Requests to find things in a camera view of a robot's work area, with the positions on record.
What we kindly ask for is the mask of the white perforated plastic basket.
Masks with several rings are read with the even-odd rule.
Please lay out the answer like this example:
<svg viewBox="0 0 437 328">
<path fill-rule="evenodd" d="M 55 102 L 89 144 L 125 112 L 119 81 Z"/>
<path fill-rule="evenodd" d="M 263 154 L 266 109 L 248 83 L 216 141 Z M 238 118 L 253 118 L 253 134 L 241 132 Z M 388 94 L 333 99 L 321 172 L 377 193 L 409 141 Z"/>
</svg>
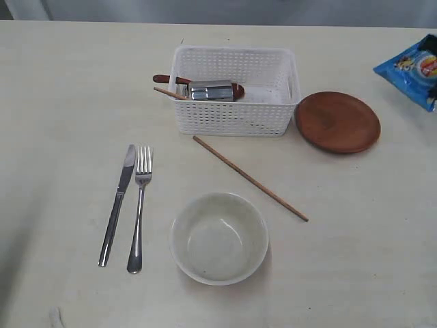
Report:
<svg viewBox="0 0 437 328">
<path fill-rule="evenodd" d="M 168 90 L 181 94 L 178 77 L 230 80 L 244 88 L 236 102 L 175 99 L 178 128 L 189 135 L 279 137 L 301 100 L 296 58 L 288 49 L 180 45 Z"/>
</svg>

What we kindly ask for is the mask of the blue chips bag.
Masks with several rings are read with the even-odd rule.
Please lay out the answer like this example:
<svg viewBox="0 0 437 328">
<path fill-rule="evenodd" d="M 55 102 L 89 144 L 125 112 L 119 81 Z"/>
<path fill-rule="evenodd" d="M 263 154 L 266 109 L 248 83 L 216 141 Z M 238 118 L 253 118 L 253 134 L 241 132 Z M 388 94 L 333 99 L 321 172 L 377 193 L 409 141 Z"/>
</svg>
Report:
<svg viewBox="0 0 437 328">
<path fill-rule="evenodd" d="M 421 41 L 373 71 L 426 111 L 436 111 L 436 55 L 422 51 Z"/>
</svg>

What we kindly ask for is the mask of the silver fork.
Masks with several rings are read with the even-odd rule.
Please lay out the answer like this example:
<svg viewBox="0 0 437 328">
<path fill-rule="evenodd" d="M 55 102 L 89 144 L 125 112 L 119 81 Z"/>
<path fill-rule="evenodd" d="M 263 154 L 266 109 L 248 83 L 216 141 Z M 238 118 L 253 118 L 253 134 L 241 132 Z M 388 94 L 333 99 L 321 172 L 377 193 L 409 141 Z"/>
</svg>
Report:
<svg viewBox="0 0 437 328">
<path fill-rule="evenodd" d="M 130 253 L 127 262 L 127 271 L 137 274 L 142 269 L 142 214 L 145 197 L 145 187 L 152 180 L 153 151 L 150 146 L 139 146 L 137 150 L 137 167 L 135 182 L 139 187 L 137 214 L 132 237 Z"/>
</svg>

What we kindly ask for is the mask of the white floral ceramic bowl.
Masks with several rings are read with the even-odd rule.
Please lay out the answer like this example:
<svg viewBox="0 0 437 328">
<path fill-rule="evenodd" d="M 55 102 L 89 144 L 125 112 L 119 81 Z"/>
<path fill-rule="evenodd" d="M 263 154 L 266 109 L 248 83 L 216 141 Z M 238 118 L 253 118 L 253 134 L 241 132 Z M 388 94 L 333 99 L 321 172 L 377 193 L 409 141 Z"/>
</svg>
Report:
<svg viewBox="0 0 437 328">
<path fill-rule="evenodd" d="M 234 193 L 213 192 L 192 200 L 169 233 L 178 268 L 209 286 L 229 286 L 250 277 L 263 263 L 269 243 L 259 210 Z"/>
</svg>

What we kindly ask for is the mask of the brown round plate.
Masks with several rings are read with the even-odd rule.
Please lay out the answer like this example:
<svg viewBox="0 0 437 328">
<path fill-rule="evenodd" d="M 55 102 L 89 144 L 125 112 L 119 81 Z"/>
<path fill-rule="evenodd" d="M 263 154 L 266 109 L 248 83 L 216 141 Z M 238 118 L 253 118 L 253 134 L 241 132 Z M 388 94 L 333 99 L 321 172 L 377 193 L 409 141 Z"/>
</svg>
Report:
<svg viewBox="0 0 437 328">
<path fill-rule="evenodd" d="M 341 92 L 317 92 L 300 101 L 296 128 L 312 146 L 335 154 L 355 154 L 380 137 L 380 121 L 370 106 Z"/>
</svg>

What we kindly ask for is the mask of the wooden chopstick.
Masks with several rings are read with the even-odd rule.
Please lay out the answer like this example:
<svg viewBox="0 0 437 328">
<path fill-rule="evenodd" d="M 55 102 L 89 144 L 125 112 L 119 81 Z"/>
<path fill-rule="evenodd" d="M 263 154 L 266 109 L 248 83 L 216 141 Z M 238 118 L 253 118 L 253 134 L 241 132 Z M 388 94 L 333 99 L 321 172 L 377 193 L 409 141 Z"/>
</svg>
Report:
<svg viewBox="0 0 437 328">
<path fill-rule="evenodd" d="M 229 159 L 227 159 L 225 156 L 220 154 L 218 151 L 216 151 L 213 147 L 211 147 L 209 144 L 207 144 L 205 141 L 200 139 L 198 136 L 193 136 L 192 139 L 197 142 L 200 146 L 205 148 L 208 152 L 213 154 L 216 158 L 218 158 L 220 161 L 225 163 L 227 166 L 232 168 L 235 172 L 240 174 L 243 178 L 245 178 L 247 181 L 249 181 L 252 185 L 256 186 L 259 190 L 261 190 L 263 193 L 268 195 L 270 198 L 272 198 L 274 201 L 282 205 L 284 208 L 289 210 L 291 213 L 295 214 L 297 217 L 302 219 L 304 222 L 309 222 L 309 218 L 301 213 L 299 210 L 294 208 L 291 204 L 287 203 L 283 198 L 279 197 L 276 193 L 271 191 L 269 188 L 265 187 L 263 184 L 258 182 L 256 179 L 254 179 L 252 176 L 247 174 L 244 170 L 240 169 L 236 164 L 232 163 Z"/>
<path fill-rule="evenodd" d="M 163 88 L 153 87 L 153 89 L 154 89 L 155 91 L 157 91 L 157 92 L 160 92 L 161 94 L 165 94 L 165 95 L 170 96 L 170 97 L 172 97 L 172 98 L 174 98 L 174 99 L 178 99 L 178 100 L 188 100 L 188 98 L 185 97 L 185 96 L 183 96 L 183 95 L 180 95 L 180 94 L 177 94 L 177 93 L 174 93 L 174 92 L 170 92 L 170 91 L 165 90 L 165 89 L 163 89 Z"/>
</svg>

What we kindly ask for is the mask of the silver table knife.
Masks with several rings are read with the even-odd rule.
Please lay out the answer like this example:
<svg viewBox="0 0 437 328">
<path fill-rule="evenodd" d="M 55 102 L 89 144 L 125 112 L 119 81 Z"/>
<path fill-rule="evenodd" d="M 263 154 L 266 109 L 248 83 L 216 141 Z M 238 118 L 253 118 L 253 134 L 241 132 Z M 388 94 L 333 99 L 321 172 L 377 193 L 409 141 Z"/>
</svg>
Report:
<svg viewBox="0 0 437 328">
<path fill-rule="evenodd" d="M 122 202 L 132 176 L 132 172 L 135 166 L 136 156 L 137 156 L 137 152 L 135 146 L 133 144 L 130 144 L 128 146 L 126 157 L 124 159 L 122 172 L 115 193 L 113 207 L 111 209 L 109 222 L 107 224 L 107 229 L 102 243 L 100 256 L 98 260 L 99 267 L 105 267 L 109 261 L 109 256 L 111 253 L 111 248 L 115 237 L 115 231 L 117 228 L 119 212 L 122 207 Z"/>
</svg>

